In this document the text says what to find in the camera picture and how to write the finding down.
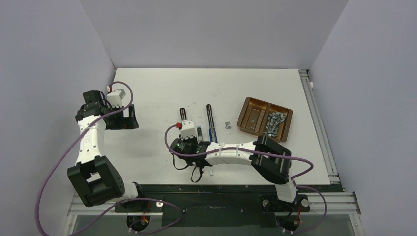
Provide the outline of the grey staple strip cluster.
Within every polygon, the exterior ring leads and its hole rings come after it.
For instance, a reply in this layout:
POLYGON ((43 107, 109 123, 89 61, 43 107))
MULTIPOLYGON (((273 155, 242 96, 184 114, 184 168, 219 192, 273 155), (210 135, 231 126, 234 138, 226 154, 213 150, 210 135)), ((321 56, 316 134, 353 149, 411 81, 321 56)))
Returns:
POLYGON ((225 128, 228 130, 232 128, 231 123, 229 121, 225 123, 225 128))

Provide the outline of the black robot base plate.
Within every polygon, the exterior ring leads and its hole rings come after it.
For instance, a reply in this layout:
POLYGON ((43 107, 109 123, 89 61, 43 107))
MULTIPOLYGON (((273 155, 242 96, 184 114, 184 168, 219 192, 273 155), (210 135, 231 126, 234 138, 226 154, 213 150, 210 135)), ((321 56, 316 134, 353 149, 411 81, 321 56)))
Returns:
POLYGON ((299 212, 311 212, 302 206, 309 190, 300 189, 295 203, 277 198, 272 185, 141 185, 139 196, 160 199, 178 206, 183 218, 177 227, 240 227, 258 225, 276 227, 293 223, 299 212))

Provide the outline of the brown wooden tray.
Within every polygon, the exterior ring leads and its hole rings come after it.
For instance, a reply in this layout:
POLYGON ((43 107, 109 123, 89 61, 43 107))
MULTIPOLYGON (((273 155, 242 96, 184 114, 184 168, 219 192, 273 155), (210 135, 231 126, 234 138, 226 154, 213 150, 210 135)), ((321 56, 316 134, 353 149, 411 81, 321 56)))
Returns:
POLYGON ((266 136, 263 134, 263 131, 267 122, 267 116, 271 112, 283 112, 287 115, 284 123, 280 125, 278 137, 270 137, 279 143, 286 142, 293 116, 293 110, 289 108, 262 101, 253 97, 247 97, 243 104, 236 126, 242 132, 256 136, 266 136))

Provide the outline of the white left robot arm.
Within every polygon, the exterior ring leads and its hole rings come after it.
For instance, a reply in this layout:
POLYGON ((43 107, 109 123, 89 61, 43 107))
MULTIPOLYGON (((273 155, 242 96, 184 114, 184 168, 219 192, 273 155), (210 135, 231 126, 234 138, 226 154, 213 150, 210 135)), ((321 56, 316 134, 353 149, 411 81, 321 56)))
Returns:
POLYGON ((110 89, 107 95, 98 90, 83 93, 85 103, 75 116, 83 137, 75 166, 68 168, 67 176, 86 207, 123 199, 127 199, 127 205, 133 211, 141 211, 146 207, 147 199, 140 194, 139 185, 135 182, 125 183, 104 155, 105 130, 139 128, 134 105, 127 107, 127 116, 122 111, 125 95, 122 89, 110 89))

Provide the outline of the black stapler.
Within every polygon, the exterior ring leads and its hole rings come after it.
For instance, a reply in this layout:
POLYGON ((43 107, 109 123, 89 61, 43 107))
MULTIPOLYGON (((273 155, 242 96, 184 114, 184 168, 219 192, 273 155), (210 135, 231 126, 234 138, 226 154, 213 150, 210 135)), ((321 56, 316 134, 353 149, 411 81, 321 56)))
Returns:
POLYGON ((184 107, 180 108, 180 118, 182 121, 187 120, 186 109, 184 107))

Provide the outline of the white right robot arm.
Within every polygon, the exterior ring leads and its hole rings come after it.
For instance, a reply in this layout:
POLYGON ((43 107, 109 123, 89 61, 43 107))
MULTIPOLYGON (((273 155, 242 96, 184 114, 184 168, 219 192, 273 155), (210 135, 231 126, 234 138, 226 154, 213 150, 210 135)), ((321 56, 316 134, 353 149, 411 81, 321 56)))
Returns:
POLYGON ((186 142, 176 138, 168 146, 169 152, 200 171, 206 166, 240 164, 253 167, 266 181, 273 183, 278 204, 283 210, 291 210, 298 203, 295 183, 291 180, 291 156, 289 149, 272 138, 259 136, 257 140, 242 144, 224 144, 201 141, 186 142))

